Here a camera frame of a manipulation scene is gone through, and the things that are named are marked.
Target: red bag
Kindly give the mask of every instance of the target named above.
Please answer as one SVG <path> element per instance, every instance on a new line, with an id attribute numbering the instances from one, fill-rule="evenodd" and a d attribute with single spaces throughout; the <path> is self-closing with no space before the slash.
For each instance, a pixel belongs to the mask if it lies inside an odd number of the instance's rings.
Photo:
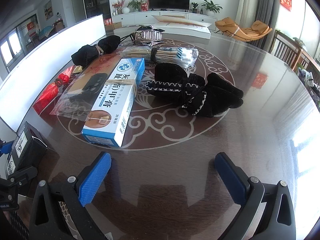
<path id="1" fill-rule="evenodd" d="M 59 87 L 62 85 L 68 84 L 70 80 L 70 76 L 72 74 L 73 66 L 67 68 L 63 71 L 54 81 L 46 87 L 46 89 L 42 92 L 38 100 L 33 105 L 34 110 L 37 114 L 40 114 L 42 110 L 46 108 L 48 104 L 58 95 Z"/>

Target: cotton swab pack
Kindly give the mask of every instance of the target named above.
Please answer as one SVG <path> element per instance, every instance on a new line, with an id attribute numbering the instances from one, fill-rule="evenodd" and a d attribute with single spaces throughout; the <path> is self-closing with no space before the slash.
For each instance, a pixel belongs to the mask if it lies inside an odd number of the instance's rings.
<path id="1" fill-rule="evenodd" d="M 128 47 L 121 54 L 122 57 L 143 57 L 145 61 L 174 63 L 183 68 L 193 66 L 198 55 L 199 52 L 197 49 L 181 47 L 151 48 L 147 46 Z"/>

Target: glass table top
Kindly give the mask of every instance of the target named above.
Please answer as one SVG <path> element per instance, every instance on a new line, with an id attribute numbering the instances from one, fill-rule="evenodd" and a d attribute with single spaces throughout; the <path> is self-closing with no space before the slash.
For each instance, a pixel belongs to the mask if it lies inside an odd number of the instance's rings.
<path id="1" fill-rule="evenodd" d="M 136 28 L 116 29 L 114 34 L 124 37 Z M 84 122 L 77 118 L 50 115 L 56 101 L 40 116 L 33 108 L 28 111 L 25 121 L 50 148 L 36 181 L 76 176 L 107 151 L 113 164 L 86 206 L 104 234 L 111 232 L 114 240 L 217 239 L 240 207 L 212 166 L 223 151 L 248 176 L 263 183 L 287 182 L 297 239 L 303 239 L 320 216 L 315 186 L 320 113 L 299 78 L 278 58 L 219 34 L 210 40 L 163 37 L 163 46 L 197 48 L 198 60 L 188 71 L 204 78 L 210 72 L 220 74 L 244 91 L 244 104 L 212 119 L 190 116 L 146 93 L 144 82 L 154 75 L 154 65 L 146 64 L 120 149 L 86 142 L 81 135 Z M 25 221 L 30 205 L 28 198 L 20 204 Z M 246 238 L 253 235 L 263 208 L 260 205 Z M 72 234 L 77 235 L 75 228 Z"/>

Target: blue and white medicine box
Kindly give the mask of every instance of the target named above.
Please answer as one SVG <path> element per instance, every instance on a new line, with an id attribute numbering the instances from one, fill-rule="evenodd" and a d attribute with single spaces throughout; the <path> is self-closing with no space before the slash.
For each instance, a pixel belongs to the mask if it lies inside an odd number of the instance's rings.
<path id="1" fill-rule="evenodd" d="M 144 58 L 123 58 L 108 79 L 135 79 L 138 87 L 143 72 Z M 121 147 L 133 102 L 133 85 L 105 84 L 82 129 L 84 138 L 90 143 Z"/>

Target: door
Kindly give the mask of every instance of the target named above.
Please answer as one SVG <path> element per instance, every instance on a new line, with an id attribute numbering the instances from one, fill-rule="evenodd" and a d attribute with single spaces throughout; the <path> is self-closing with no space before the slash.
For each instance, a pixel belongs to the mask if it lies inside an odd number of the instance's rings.
<path id="1" fill-rule="evenodd" d="M 73 13 L 75 14 L 76 23 L 85 20 L 85 12 L 84 12 L 84 5 L 83 0 L 71 0 Z"/>

